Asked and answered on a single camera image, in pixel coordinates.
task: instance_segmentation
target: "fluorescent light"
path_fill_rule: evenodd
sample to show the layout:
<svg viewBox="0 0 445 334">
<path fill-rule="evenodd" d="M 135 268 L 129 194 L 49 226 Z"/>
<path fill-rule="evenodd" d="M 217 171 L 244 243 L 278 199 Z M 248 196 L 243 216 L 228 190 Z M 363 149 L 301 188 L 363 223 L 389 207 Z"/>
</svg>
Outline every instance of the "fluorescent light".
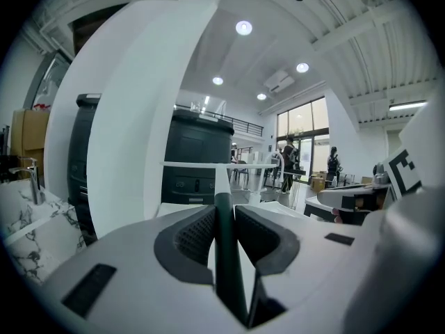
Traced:
<svg viewBox="0 0 445 334">
<path fill-rule="evenodd" d="M 300 63 L 297 65 L 298 73 L 306 73 L 309 70 L 309 65 L 307 63 Z"/>
<path fill-rule="evenodd" d="M 223 78 L 221 77 L 215 77 L 213 78 L 213 83 L 216 84 L 217 86 L 220 86 L 221 84 L 224 83 Z"/>
<path fill-rule="evenodd" d="M 240 35 L 247 36 L 252 32 L 252 24 L 249 21 L 240 21 L 236 24 L 235 29 Z"/>
<path fill-rule="evenodd" d="M 425 104 L 426 104 L 426 102 L 414 102 L 414 103 L 391 105 L 391 106 L 389 106 L 389 111 L 420 108 L 421 106 L 423 106 Z"/>
</svg>

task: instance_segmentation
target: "person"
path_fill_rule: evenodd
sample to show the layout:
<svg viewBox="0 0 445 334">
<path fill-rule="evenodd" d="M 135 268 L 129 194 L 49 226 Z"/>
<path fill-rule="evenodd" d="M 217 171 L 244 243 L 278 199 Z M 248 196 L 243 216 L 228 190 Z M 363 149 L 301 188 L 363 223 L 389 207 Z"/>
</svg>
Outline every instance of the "person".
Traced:
<svg viewBox="0 0 445 334">
<path fill-rule="evenodd" d="M 341 163 L 340 163 L 339 155 L 337 154 L 337 148 L 335 146 L 333 146 L 331 148 L 331 154 L 327 157 L 327 177 L 326 177 L 327 181 L 332 182 L 334 177 L 337 177 L 337 182 L 339 181 L 340 164 Z"/>
<path fill-rule="evenodd" d="M 235 157 L 235 151 L 236 150 L 232 150 L 232 152 L 231 152 L 232 156 L 231 156 L 230 162 L 233 163 L 233 164 L 237 164 L 238 163 L 238 160 Z"/>
<path fill-rule="evenodd" d="M 286 143 L 287 143 L 287 145 L 286 145 L 286 147 L 284 147 L 282 156 L 283 156 L 283 160 L 284 160 L 284 172 L 289 172 L 290 170 L 293 170 L 293 164 L 294 164 L 294 162 L 292 162 L 292 160 L 291 160 L 291 154 L 294 150 L 293 138 L 288 137 L 286 139 Z M 292 189 L 292 184 L 293 184 L 293 176 L 285 174 L 283 185 L 282 185 L 281 189 L 279 189 L 277 191 L 277 193 L 289 194 Z"/>
</svg>

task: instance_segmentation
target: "black slot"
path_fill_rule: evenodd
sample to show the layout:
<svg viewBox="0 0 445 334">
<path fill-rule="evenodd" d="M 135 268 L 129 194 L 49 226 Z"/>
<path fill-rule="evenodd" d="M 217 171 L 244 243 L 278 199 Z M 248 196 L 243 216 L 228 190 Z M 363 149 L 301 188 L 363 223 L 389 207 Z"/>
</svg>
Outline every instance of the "black slot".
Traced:
<svg viewBox="0 0 445 334">
<path fill-rule="evenodd" d="M 63 305 L 85 318 L 115 272 L 115 267 L 97 264 L 65 297 Z"/>
<path fill-rule="evenodd" d="M 340 244 L 344 244 L 344 245 L 348 245 L 351 246 L 354 242 L 354 238 L 353 237 L 346 237 L 344 235 L 340 235 L 340 234 L 334 234 L 333 232 L 331 232 L 330 234 L 325 236 L 325 239 L 331 240 L 331 241 L 335 241 L 335 242 L 339 242 Z"/>
</svg>

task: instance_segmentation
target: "backpack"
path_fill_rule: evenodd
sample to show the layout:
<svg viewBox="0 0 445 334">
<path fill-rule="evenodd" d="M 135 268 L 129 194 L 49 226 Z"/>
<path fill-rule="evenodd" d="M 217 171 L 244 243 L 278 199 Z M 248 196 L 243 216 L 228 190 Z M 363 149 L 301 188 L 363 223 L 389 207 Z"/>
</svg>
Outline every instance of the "backpack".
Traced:
<svg viewBox="0 0 445 334">
<path fill-rule="evenodd" d="M 329 159 L 329 162 L 327 163 L 327 172 L 328 173 L 337 173 L 338 167 L 339 167 L 339 160 L 337 159 L 337 154 L 335 157 L 332 157 Z"/>
<path fill-rule="evenodd" d="M 298 149 L 297 148 L 293 148 L 291 154 L 289 155 L 289 161 L 292 164 L 297 164 L 298 161 Z"/>
</svg>

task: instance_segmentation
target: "ceiling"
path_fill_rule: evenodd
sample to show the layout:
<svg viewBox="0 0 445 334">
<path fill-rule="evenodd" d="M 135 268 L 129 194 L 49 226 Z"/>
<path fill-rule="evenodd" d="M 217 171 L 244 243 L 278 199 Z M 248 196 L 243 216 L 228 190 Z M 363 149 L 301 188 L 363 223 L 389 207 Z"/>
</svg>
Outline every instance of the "ceiling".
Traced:
<svg viewBox="0 0 445 334">
<path fill-rule="evenodd" d="M 24 33 L 42 53 L 61 47 L 73 55 L 68 17 L 79 17 L 88 4 L 92 12 L 128 1 L 43 0 Z M 241 20 L 252 23 L 250 35 L 236 33 Z M 300 62 L 310 65 L 308 73 L 296 72 Z M 278 70 L 296 82 L 269 93 L 264 82 Z M 389 105 L 428 99 L 441 71 L 406 0 L 221 0 L 183 88 L 267 111 L 325 81 L 358 128 L 407 122 L 412 111 L 388 112 Z M 222 86 L 212 84 L 216 75 L 224 79 Z M 267 100 L 258 101 L 259 93 Z"/>
</svg>

